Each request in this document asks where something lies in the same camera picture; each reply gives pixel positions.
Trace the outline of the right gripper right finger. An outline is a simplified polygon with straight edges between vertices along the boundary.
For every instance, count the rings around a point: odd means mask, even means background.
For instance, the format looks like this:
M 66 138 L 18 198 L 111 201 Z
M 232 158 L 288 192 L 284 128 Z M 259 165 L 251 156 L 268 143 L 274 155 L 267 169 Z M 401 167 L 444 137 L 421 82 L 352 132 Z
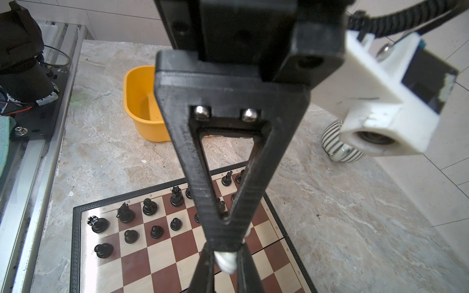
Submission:
M 264 287 L 247 244 L 237 254 L 237 292 L 264 293 Z

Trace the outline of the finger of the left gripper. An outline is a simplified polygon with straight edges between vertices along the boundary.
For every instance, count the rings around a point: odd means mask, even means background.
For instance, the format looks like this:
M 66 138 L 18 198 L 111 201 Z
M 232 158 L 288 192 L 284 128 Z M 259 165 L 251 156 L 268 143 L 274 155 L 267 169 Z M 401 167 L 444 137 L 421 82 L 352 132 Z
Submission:
M 238 251 L 310 104 L 309 86 L 162 50 L 154 93 L 209 247 Z

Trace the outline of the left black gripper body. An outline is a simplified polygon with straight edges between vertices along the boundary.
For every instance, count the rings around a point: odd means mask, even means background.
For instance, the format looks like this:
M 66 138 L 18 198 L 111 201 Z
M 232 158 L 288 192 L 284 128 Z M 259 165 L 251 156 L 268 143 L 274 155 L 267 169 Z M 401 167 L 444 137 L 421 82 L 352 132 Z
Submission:
M 316 87 L 344 62 L 348 1 L 156 1 L 175 50 Z

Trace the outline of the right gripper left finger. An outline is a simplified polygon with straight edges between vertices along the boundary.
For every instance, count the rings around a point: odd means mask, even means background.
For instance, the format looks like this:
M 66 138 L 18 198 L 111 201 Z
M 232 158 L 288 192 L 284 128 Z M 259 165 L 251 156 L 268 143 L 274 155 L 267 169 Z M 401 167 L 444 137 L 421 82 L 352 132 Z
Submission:
M 206 243 L 194 271 L 188 293 L 214 293 L 214 250 Z

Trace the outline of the white pawn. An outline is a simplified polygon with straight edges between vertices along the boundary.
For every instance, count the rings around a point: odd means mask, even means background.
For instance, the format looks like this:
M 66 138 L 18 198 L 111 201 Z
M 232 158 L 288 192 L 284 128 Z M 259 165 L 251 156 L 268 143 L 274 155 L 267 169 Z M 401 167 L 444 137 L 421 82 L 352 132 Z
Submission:
M 252 256 L 247 254 L 249 246 L 246 242 L 251 230 L 251 228 L 247 229 L 240 251 L 214 251 L 215 262 L 222 272 L 233 275 L 235 272 L 244 272 L 246 268 L 253 266 Z

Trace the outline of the yellow plastic tray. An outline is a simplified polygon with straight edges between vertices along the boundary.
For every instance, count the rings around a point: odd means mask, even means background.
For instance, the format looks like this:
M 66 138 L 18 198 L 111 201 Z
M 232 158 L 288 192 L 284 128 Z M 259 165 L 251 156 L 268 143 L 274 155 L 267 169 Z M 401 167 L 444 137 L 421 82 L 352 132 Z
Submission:
M 138 133 L 150 142 L 170 142 L 169 132 L 154 95 L 155 66 L 129 70 L 123 80 L 123 105 Z

